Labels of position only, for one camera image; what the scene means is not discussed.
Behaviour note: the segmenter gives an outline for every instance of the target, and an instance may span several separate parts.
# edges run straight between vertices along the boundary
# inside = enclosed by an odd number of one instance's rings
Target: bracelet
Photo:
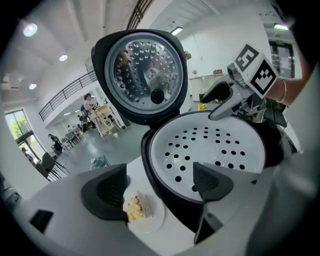
[[[279,102],[279,103],[284,102],[284,101],[285,101],[285,98],[286,98],[286,96],[287,96],[287,84],[286,84],[286,81],[285,81],[285,79],[284,79],[283,77],[282,77],[281,79],[282,79],[283,84],[284,84],[284,95],[283,95],[283,97],[282,97],[280,100],[277,100],[277,102]]]

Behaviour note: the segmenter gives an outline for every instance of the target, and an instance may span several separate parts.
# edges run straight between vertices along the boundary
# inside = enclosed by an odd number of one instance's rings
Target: floor
[[[74,145],[70,151],[65,150],[56,161],[70,174],[89,171],[91,159],[103,155],[111,165],[128,164],[141,155],[141,139],[148,130],[148,126],[132,124],[118,132],[118,139],[112,135],[103,139],[98,130],[90,130],[83,134],[84,141]]]

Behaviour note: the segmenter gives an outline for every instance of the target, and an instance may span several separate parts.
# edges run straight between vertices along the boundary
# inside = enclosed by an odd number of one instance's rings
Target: robotic arm
[[[278,78],[275,68],[263,53],[246,44],[227,67],[227,72],[202,99],[203,103],[208,103],[219,91],[229,90],[229,97],[212,111],[209,118],[216,121],[242,113],[242,117],[261,123],[267,109],[265,96]]]

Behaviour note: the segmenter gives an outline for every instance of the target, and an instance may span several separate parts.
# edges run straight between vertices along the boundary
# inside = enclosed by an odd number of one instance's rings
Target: railing
[[[72,94],[96,80],[97,77],[95,71],[91,71],[70,83],[63,90],[59,91],[39,112],[42,120],[44,121],[62,102],[64,102]]]
[[[138,1],[129,19],[128,26],[126,27],[127,30],[134,30],[137,28],[152,2],[153,0]]]

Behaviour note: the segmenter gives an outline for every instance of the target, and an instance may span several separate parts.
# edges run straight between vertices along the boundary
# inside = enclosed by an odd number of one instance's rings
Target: inner lid
[[[131,33],[110,49],[104,64],[112,96],[126,109],[144,115],[159,113],[177,99],[183,67],[175,48],[148,32]]]

